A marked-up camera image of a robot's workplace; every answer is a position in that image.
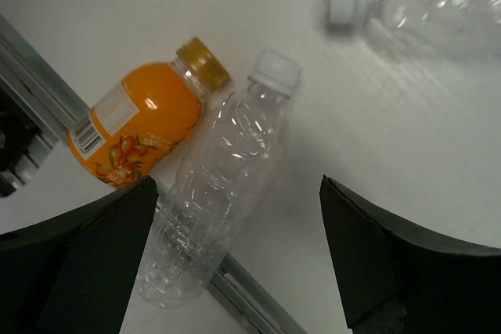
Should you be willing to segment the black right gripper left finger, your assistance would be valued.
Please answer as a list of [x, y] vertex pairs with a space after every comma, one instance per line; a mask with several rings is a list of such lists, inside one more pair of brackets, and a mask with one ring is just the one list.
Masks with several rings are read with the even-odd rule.
[[118, 333], [157, 205], [151, 177], [1, 236], [3, 333]]

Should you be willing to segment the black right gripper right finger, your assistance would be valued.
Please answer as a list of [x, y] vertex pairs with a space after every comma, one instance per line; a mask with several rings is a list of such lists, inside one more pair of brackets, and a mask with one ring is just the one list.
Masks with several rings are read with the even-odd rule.
[[497, 333], [500, 251], [431, 231], [324, 178], [323, 223], [354, 333]]

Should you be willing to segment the orange juice bottle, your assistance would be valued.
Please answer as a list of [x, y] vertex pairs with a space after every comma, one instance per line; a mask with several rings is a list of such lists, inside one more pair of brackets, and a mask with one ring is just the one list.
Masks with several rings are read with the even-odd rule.
[[68, 131], [69, 148], [101, 182], [130, 185], [193, 134], [205, 102], [229, 80], [209, 48], [192, 38], [170, 63], [148, 63], [125, 75]]

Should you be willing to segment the clear white-capped plastic bottle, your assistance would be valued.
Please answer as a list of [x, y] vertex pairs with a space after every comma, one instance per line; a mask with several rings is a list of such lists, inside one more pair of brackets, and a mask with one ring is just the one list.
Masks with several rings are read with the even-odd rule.
[[266, 49], [245, 89], [202, 121], [161, 192], [138, 270], [139, 295], [175, 309], [206, 289], [247, 216], [262, 202], [287, 152], [287, 103], [301, 66]]

